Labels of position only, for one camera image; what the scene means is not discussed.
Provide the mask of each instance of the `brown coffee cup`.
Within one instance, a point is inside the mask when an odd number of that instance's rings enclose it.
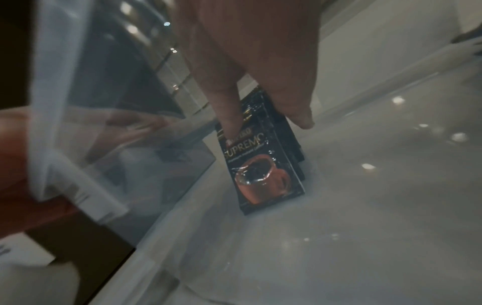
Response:
[[[246,161],[236,173],[236,184],[254,205],[286,195],[291,188],[290,175],[277,168],[269,155],[257,155]]]

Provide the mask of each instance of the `coffee cup image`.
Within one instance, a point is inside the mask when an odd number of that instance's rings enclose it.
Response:
[[[241,193],[254,205],[286,195],[291,189],[290,175],[277,168],[266,154],[246,161],[236,173],[235,181]]]

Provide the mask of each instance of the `black packet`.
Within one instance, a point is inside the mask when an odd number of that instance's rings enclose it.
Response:
[[[286,118],[259,87],[242,101],[243,127],[235,139],[226,139],[216,125],[218,141],[247,215],[305,193],[298,165],[304,159]]]

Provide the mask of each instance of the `hand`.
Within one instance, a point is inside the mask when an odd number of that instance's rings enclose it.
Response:
[[[245,73],[293,123],[313,127],[320,0],[169,3],[180,49],[227,137],[243,123],[236,83]]]
[[[83,156],[90,159],[100,158],[121,144],[135,141],[179,121],[176,118],[123,110],[70,110],[64,118],[63,132],[65,135],[75,134],[74,141],[79,143],[94,138],[88,150],[89,155]],[[0,111],[0,238],[77,211],[61,196],[42,203],[30,196],[27,183],[29,118],[28,107]],[[144,128],[127,128],[132,126]]]

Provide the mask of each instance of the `coffee cup illustration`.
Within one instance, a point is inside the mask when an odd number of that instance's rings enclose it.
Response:
[[[257,155],[246,161],[235,177],[236,184],[254,205],[286,195],[291,188],[290,175],[269,155]]]

